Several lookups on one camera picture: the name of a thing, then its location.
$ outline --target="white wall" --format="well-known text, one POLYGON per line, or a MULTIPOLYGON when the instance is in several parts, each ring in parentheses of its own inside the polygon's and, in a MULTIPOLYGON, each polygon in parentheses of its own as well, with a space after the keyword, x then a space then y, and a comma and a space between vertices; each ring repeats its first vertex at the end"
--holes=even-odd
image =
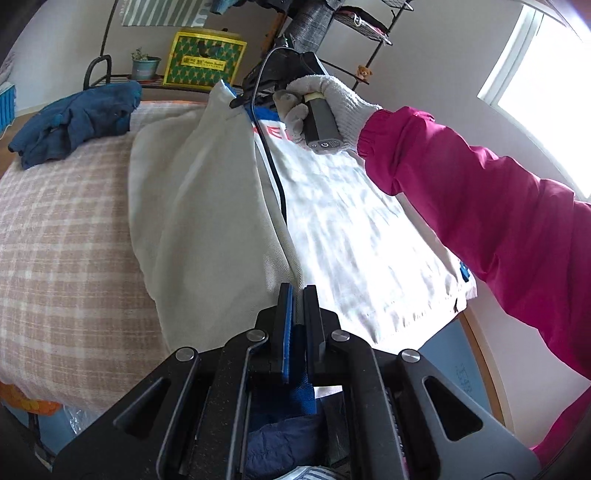
MULTIPOLYGON (((100 52, 113 0, 48 0, 22 32, 10 81, 17 86, 17 112, 45 105, 82 89, 84 73, 100 52)), ((274 12, 248 3, 226 15, 211 15, 206 27, 240 33, 248 42, 237 80, 258 62, 260 45, 274 12)), ((122 27, 113 19, 105 53, 113 57, 114 73, 131 71, 131 51, 143 47, 162 57, 164 73, 178 27, 122 27)), ((97 70, 96 77, 103 74, 97 70)))
MULTIPOLYGON (((352 4, 389 24, 388 8, 380 2, 352 4)), ((371 84, 360 85, 360 95, 388 109, 411 105, 426 110, 468 143, 510 155, 535 174, 565 183, 526 135, 477 98, 509 39, 520 5, 510 0, 413 0, 412 5, 415 11, 400 17, 391 34, 394 45, 382 48, 372 66, 371 84)), ((374 47, 335 23, 319 56, 354 72, 374 47)), ((352 85, 351 79, 339 76, 352 85)), ((556 359, 536 330, 507 316, 482 283, 471 307, 503 380, 515 432, 527 445, 535 445, 589 381, 556 359)))

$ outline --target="potted plant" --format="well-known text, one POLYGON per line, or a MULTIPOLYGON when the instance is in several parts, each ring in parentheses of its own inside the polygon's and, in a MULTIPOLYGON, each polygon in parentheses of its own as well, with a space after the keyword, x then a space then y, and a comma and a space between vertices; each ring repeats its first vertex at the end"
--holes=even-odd
POLYGON ((131 69, 131 79, 139 82, 152 80, 156 76, 156 70, 160 57, 150 57, 142 52, 142 48, 138 48, 131 54, 131 60, 133 60, 133 66, 131 69))

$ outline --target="black cable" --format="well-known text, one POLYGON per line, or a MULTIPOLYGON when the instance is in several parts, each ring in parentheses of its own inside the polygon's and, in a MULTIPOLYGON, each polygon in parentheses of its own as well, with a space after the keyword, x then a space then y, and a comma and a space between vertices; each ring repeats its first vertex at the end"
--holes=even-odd
POLYGON ((293 48, 289 47, 275 47, 273 48, 265 57, 265 59, 261 63, 261 69, 259 70, 259 74, 256 77, 255 87, 252 92, 251 96, 251 114, 252 119, 255 122, 256 131, 258 132, 259 136, 261 137, 262 147, 265 149, 265 155, 267 156, 267 160, 269 161, 269 166, 271 167, 271 173, 273 174, 273 180, 275 180, 275 184, 277 185, 277 190, 279 191, 279 204, 281 206, 281 216, 285 220, 285 224, 287 224, 287 207, 285 205, 285 191, 283 190, 283 185, 281 184, 281 179, 279 178, 279 174, 277 173, 277 168, 275 167, 275 162, 273 162, 273 156, 271 155, 271 150, 269 149, 269 143, 267 143, 267 138, 262 131, 261 124, 259 123, 258 118, 256 117, 255 113, 255 99, 256 93, 259 88, 259 84, 261 82, 262 72, 265 70, 265 65, 267 64, 267 60, 269 57, 273 55, 277 50, 293 50, 293 48))

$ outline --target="metal screw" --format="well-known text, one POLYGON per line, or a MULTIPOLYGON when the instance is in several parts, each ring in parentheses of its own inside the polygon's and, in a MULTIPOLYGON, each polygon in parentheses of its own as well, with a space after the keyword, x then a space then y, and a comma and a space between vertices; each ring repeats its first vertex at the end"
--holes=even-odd
POLYGON ((330 334, 330 336, 335 342, 346 342, 351 338, 351 334, 349 332, 345 332, 344 330, 335 330, 330 334))
POLYGON ((406 350, 403 350, 402 352, 400 352, 400 356, 402 357, 402 360, 409 364, 415 364, 421 359, 421 354, 418 353, 416 350, 413 350, 412 348, 407 348, 406 350))
POLYGON ((188 362, 189 360, 193 360, 193 358, 195 358, 195 350, 189 348, 188 346, 184 346, 183 348, 179 348, 174 356, 179 362, 188 362))
POLYGON ((261 342, 267 337, 267 334, 262 330, 248 330, 246 333, 246 338, 248 338, 251 342, 261 342))

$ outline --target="pink jacket sleeve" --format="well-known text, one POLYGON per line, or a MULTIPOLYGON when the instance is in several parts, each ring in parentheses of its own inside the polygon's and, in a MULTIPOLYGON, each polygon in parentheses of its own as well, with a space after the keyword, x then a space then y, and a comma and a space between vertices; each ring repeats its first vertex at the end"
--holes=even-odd
MULTIPOLYGON (((404 192, 509 315, 537 328, 558 358, 591 378, 590 205, 409 107, 374 113, 358 152, 372 181, 387 194, 404 192)), ((589 400, 591 391, 554 425, 540 446, 543 463, 589 400)))

